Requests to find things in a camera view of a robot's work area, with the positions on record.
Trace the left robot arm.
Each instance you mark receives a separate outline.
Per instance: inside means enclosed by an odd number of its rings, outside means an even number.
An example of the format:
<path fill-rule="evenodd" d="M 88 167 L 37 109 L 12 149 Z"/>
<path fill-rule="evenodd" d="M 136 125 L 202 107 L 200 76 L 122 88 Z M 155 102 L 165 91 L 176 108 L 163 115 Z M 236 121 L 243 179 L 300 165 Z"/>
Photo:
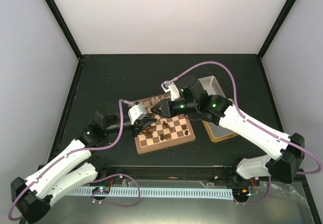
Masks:
<path fill-rule="evenodd" d="M 125 131 L 136 137 L 156 122 L 140 103 L 119 100 L 99 107 L 91 122 L 70 144 L 48 164 L 34 174 L 11 182 L 12 206 L 28 223 L 41 220 L 50 208 L 72 190 L 87 183 L 103 183 L 108 178 L 107 164 L 98 158 L 98 151 L 115 146 Z"/>

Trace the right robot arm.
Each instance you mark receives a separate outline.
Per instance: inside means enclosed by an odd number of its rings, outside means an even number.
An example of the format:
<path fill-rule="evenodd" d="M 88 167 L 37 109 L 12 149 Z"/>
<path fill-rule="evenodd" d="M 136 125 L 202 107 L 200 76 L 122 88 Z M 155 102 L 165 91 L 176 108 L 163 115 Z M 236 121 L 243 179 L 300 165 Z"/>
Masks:
<path fill-rule="evenodd" d="M 202 79 L 187 76 L 178 84 L 163 83 L 162 87 L 170 92 L 171 98 L 153 106 L 152 113 L 163 118 L 179 115 L 196 117 L 237 133 L 266 153 L 236 163 L 229 173 L 233 184 L 242 185 L 254 177 L 273 177 L 285 184 L 293 182 L 304 159 L 303 136 L 297 133 L 289 136 L 249 115 L 243 115 L 231 100 L 218 94 Z"/>

